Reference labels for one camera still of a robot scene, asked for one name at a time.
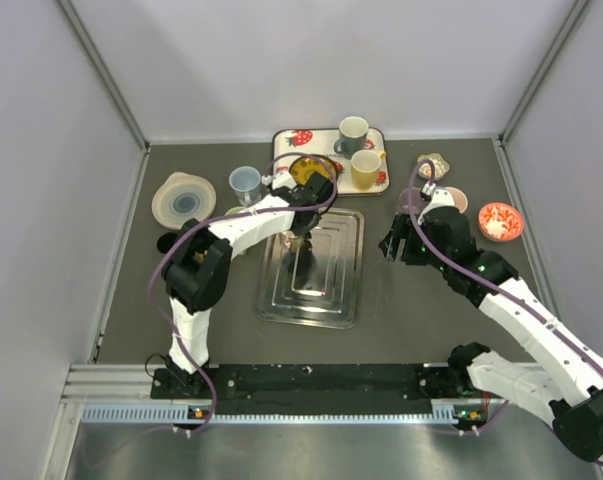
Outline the pink mug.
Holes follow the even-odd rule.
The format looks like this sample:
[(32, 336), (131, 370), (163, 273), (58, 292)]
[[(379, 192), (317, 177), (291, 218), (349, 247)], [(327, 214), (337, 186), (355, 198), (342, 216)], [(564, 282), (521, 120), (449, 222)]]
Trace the pink mug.
[(454, 204), (459, 212), (464, 213), (469, 205), (466, 194), (462, 190), (455, 187), (446, 187), (445, 190), (452, 196)]

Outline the light green mug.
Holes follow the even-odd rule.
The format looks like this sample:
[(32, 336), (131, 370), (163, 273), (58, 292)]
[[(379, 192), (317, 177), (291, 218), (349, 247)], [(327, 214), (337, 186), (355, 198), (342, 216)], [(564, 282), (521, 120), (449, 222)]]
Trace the light green mug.
[(229, 210), (227, 210), (224, 215), (225, 216), (236, 215), (236, 214), (242, 213), (244, 210), (245, 210), (245, 207), (237, 206), (237, 207), (233, 207), (233, 208), (230, 208)]

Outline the dark brown red mug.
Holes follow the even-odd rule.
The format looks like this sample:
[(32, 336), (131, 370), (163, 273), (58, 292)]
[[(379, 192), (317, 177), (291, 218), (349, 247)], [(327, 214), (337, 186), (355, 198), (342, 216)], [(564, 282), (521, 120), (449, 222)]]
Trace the dark brown red mug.
[(165, 233), (158, 238), (156, 248), (161, 254), (165, 255), (173, 247), (177, 239), (178, 234), (176, 232)]

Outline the lilac purple mug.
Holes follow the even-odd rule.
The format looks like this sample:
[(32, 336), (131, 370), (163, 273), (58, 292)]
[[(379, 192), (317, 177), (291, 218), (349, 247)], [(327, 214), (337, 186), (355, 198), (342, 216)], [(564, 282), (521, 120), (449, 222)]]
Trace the lilac purple mug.
[(417, 187), (404, 189), (399, 195), (398, 205), (405, 213), (419, 215), (427, 202), (422, 198), (421, 190)]

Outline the cream white mug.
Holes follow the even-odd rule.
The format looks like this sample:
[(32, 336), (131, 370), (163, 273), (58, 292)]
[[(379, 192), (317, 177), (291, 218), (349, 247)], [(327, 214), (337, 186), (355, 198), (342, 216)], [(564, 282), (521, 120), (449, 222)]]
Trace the cream white mug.
[(280, 243), (283, 248), (289, 251), (299, 251), (309, 244), (312, 235), (307, 232), (304, 234), (295, 234), (288, 230), (279, 234)]

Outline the yellow mug black handle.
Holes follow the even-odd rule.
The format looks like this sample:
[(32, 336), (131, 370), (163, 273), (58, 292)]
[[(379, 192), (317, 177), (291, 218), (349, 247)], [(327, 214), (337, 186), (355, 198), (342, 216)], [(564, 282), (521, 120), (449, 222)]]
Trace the yellow mug black handle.
[(207, 249), (196, 250), (193, 253), (193, 260), (198, 264), (202, 264), (205, 261), (208, 253), (209, 251)]

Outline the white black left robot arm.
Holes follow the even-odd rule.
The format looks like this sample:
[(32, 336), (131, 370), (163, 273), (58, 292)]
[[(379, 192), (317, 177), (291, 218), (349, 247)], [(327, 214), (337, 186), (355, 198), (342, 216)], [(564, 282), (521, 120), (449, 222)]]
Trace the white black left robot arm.
[(239, 253), (283, 232), (308, 234), (335, 198), (331, 178), (313, 173), (304, 184), (283, 171), (271, 178), (269, 193), (241, 212), (184, 224), (161, 265), (161, 278), (172, 310), (172, 344), (166, 368), (186, 396), (207, 387), (202, 367), (211, 309), (226, 291), (232, 260)]

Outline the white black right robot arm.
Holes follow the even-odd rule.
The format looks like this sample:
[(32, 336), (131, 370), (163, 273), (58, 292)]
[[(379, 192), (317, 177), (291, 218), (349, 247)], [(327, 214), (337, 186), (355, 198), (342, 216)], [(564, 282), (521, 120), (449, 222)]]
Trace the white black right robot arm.
[(455, 393), (494, 393), (549, 426), (576, 457), (603, 456), (603, 357), (546, 309), (499, 253), (477, 247), (465, 215), (446, 205), (428, 206), (418, 219), (398, 213), (379, 248), (389, 261), (438, 270), (540, 367), (523, 368), (479, 343), (459, 346), (448, 359)]

